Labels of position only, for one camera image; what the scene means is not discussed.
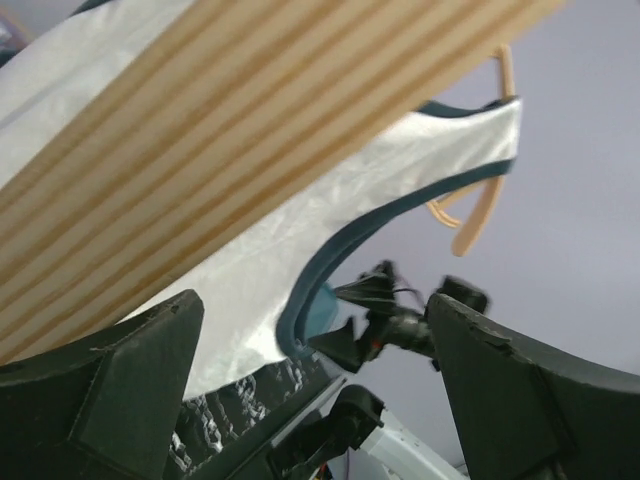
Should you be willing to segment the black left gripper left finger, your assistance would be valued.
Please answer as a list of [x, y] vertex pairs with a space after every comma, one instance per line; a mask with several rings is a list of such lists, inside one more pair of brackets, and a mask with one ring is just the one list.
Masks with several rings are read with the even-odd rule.
[[2, 478], [161, 478], [203, 315], [185, 290], [2, 366]]

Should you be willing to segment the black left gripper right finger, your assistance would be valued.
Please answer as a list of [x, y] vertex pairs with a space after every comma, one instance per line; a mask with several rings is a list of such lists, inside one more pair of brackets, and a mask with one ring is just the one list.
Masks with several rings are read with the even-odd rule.
[[428, 303], [473, 479], [636, 479], [639, 378], [499, 325], [460, 302]]

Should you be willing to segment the beige wooden hanger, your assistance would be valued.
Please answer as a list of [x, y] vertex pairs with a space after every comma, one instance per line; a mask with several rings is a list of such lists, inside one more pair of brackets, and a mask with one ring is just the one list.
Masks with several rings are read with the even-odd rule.
[[[506, 102], [514, 98], [516, 94], [510, 46], [507, 44], [500, 45], [495, 50], [493, 57], [499, 64], [498, 78], [501, 87], [501, 100]], [[439, 199], [426, 203], [426, 207], [438, 222], [457, 231], [451, 244], [451, 251], [455, 256], [465, 256], [478, 240], [496, 206], [504, 182], [505, 176], [489, 178], [488, 180], [467, 185]], [[465, 222], [450, 216], [445, 211], [448, 206], [469, 195], [479, 187], [482, 187], [483, 191]]]

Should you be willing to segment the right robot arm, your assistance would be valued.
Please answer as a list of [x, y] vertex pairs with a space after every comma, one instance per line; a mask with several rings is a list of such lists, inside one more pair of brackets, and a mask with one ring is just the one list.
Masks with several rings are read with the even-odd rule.
[[[354, 332], [354, 321], [335, 331], [312, 337], [307, 344], [343, 370], [356, 373], [379, 357], [389, 345], [439, 362], [435, 353], [428, 309], [397, 301], [400, 276], [385, 260], [351, 283], [336, 288], [336, 296], [366, 308], [367, 328]], [[342, 388], [324, 416], [303, 421], [286, 434], [267, 456], [276, 479], [309, 479], [327, 463], [350, 450], [362, 450], [387, 470], [391, 479], [461, 479], [463, 473], [413, 435], [367, 388]]]

